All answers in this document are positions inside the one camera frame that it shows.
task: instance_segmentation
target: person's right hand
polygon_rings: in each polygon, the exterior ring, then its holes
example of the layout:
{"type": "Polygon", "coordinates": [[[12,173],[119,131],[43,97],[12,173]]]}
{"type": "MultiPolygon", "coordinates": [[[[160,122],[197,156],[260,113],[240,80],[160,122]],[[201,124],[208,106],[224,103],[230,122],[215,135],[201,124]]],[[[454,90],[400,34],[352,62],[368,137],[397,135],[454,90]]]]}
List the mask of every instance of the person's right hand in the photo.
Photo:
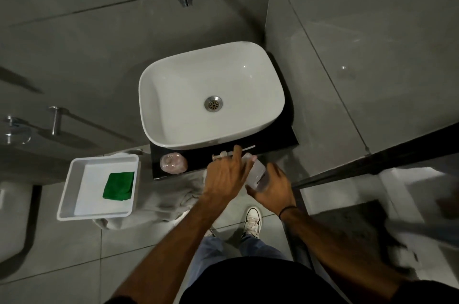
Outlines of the person's right hand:
{"type": "Polygon", "coordinates": [[[267,164],[269,184],[264,192],[254,191],[246,185],[247,193],[269,211],[279,216],[284,207],[296,206],[291,184],[276,164],[267,164]]]}

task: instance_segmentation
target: white sneaker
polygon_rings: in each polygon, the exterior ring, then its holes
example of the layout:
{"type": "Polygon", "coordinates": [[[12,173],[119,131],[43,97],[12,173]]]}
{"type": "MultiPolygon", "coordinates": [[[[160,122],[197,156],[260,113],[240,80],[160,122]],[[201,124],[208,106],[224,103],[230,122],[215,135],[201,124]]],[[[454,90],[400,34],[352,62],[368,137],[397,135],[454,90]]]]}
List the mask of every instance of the white sneaker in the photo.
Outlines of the white sneaker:
{"type": "Polygon", "coordinates": [[[212,232],[212,229],[207,229],[207,232],[204,234],[204,237],[214,237],[215,234],[212,232]]]}
{"type": "Polygon", "coordinates": [[[249,207],[246,215],[246,222],[244,224],[244,234],[251,234],[257,239],[261,231],[261,212],[256,206],[249,207]]]}

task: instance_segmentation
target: soap bottle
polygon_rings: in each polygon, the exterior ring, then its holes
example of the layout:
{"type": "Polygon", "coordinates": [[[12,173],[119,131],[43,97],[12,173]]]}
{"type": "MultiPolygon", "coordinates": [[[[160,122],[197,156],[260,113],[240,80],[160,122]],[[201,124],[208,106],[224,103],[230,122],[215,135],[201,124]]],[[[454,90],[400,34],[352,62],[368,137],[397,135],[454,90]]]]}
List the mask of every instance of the soap bottle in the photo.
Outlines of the soap bottle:
{"type": "Polygon", "coordinates": [[[165,154],[159,160],[161,170],[170,174],[181,174],[187,171],[188,162],[180,153],[165,154]]]}
{"type": "Polygon", "coordinates": [[[257,159],[257,156],[251,155],[250,153],[246,153],[242,157],[243,163],[248,160],[253,161],[253,167],[247,176],[245,185],[248,185],[255,191],[265,191],[269,184],[269,176],[266,172],[266,166],[257,159]]]}

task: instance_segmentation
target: ceramic basin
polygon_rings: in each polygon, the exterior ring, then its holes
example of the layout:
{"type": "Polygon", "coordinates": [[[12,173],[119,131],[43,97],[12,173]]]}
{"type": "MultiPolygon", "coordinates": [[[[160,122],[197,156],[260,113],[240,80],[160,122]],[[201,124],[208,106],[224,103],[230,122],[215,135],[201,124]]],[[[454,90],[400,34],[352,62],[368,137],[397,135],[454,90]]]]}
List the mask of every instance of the ceramic basin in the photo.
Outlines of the ceramic basin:
{"type": "Polygon", "coordinates": [[[192,149],[267,127],[284,107],[284,91],[259,45],[233,42],[152,63],[141,75],[139,102],[151,142],[192,149]]]}

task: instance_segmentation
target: person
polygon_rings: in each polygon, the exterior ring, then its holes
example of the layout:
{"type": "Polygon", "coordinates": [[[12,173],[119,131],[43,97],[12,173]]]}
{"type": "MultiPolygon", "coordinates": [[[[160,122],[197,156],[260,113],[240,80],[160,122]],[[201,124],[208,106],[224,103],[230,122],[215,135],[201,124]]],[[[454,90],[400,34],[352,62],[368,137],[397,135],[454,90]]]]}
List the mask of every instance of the person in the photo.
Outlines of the person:
{"type": "MultiPolygon", "coordinates": [[[[308,267],[286,257],[259,238],[262,218],[249,209],[240,252],[226,259],[212,223],[241,190],[253,165],[243,165],[241,147],[232,157],[209,164],[202,196],[186,217],[166,235],[119,286],[107,304],[170,304],[191,263],[190,285],[180,303],[346,303],[334,288],[308,267]]],[[[330,271],[357,288],[391,303],[458,300],[459,290],[433,281],[409,281],[371,258],[352,240],[336,236],[296,208],[289,180],[275,164],[267,165],[264,192],[247,188],[257,202],[307,244],[330,271]]]]}

